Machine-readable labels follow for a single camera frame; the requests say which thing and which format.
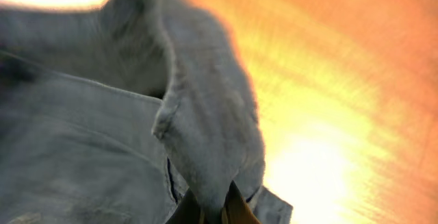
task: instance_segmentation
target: folded cloth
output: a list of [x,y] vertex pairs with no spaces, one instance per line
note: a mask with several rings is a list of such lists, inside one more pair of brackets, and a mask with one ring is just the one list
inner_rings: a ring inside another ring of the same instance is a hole
[[[50,77],[26,84],[19,91],[14,90],[13,95],[2,94],[4,100],[14,100],[14,104],[5,101],[1,109],[1,123],[8,125],[1,128],[0,139],[9,141],[2,144],[1,151],[10,156],[4,160],[0,158],[3,165],[20,165],[22,172],[15,172],[13,166],[0,171],[5,173],[1,179],[9,179],[12,192],[26,192],[23,189],[36,184],[38,189],[54,191],[50,196],[62,196],[67,192],[67,198],[76,194],[95,198],[98,200],[86,201],[87,205],[79,211],[92,216],[96,212],[84,212],[87,206],[99,205],[102,196],[120,188],[116,190],[119,195],[109,194],[106,201],[129,207],[119,216],[136,216],[129,219],[141,223],[163,223],[162,213],[167,212],[169,217],[172,212],[172,204],[161,195],[157,183],[162,182],[163,177],[173,203],[178,203],[190,187],[210,223],[214,224],[220,222],[220,210],[234,180],[244,198],[250,200],[256,216],[259,213],[257,218],[262,223],[289,222],[292,207],[262,186],[263,141],[250,84],[235,60],[225,31],[208,11],[195,8],[185,0],[109,0],[99,10],[69,13],[4,7],[0,8],[0,45],[10,55],[82,79],[51,72],[43,74]],[[22,100],[18,96],[33,100]],[[34,118],[53,116],[62,125],[37,122]],[[18,126],[25,121],[32,122],[24,126],[23,132],[17,133]],[[70,125],[82,128],[71,132]],[[86,136],[81,134],[85,132],[83,128],[87,131]],[[158,140],[144,135],[145,129],[152,130]],[[13,141],[20,141],[16,142],[19,145],[14,146]],[[30,156],[31,151],[24,149],[27,142],[39,151],[38,156]],[[75,148],[84,145],[93,147],[92,152]],[[85,160],[87,153],[93,158],[105,158],[96,159],[100,163],[96,163],[95,168],[90,167],[95,174],[87,172],[84,175],[78,171],[79,167],[85,166],[78,160]],[[134,159],[111,162],[109,154],[105,153],[131,156],[138,162]],[[37,159],[45,159],[46,164],[37,163]],[[138,171],[140,161],[149,162],[148,167],[153,166],[153,169]],[[103,162],[105,167],[97,167]],[[28,170],[23,166],[28,166],[29,170],[35,166],[35,170],[26,174],[24,172]],[[119,180],[123,176],[138,175],[141,180],[149,180],[147,183],[129,180],[136,185],[131,189],[138,189],[140,185],[145,187],[133,198],[138,202],[134,201],[137,206],[132,211],[133,203],[127,199],[133,197],[133,193],[123,195],[123,189],[129,184],[106,185],[111,181],[107,175],[111,174],[111,166],[120,170]],[[35,173],[47,168],[57,173],[51,177],[48,177],[48,171]],[[89,184],[82,183],[82,177],[87,178]],[[33,195],[31,200],[23,199],[31,211],[32,203],[40,201],[41,194],[31,190],[29,194]],[[142,203],[139,199],[142,194],[149,199],[162,200],[152,206]],[[5,199],[17,203],[12,206],[20,208],[19,197],[12,194]],[[271,204],[260,202],[262,199]],[[5,204],[0,191],[0,208]],[[150,208],[146,212],[149,215],[139,213],[142,204],[144,208]],[[107,206],[105,210],[118,209],[112,204],[102,205]],[[10,208],[8,213],[16,211],[14,207]]]

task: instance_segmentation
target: denim cloth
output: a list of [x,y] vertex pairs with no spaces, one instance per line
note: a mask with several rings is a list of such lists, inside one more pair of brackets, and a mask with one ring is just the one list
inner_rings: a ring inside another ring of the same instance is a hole
[[163,223],[188,186],[215,223],[231,180],[262,223],[289,222],[261,185],[250,85],[207,11],[0,9],[0,30],[5,51],[44,67],[1,93],[0,223]]

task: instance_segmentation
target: gray garment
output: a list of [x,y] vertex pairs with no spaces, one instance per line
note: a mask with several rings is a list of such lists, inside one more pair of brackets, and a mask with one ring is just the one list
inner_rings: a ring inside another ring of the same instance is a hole
[[289,222],[292,207],[261,186],[255,102],[208,12],[110,0],[83,14],[0,10],[0,29],[6,50],[113,86],[37,71],[1,93],[0,223],[163,223],[188,186],[214,221],[233,179],[262,223]]

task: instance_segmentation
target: wooden floor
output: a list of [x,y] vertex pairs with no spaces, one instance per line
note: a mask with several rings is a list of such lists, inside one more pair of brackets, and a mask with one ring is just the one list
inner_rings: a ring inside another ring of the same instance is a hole
[[437,1],[194,0],[250,73],[292,223],[438,223]]

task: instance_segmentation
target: orange wood surface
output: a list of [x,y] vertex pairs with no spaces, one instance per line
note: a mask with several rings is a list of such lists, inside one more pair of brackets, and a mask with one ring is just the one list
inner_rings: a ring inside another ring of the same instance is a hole
[[250,73],[292,223],[438,223],[438,0],[193,1]]

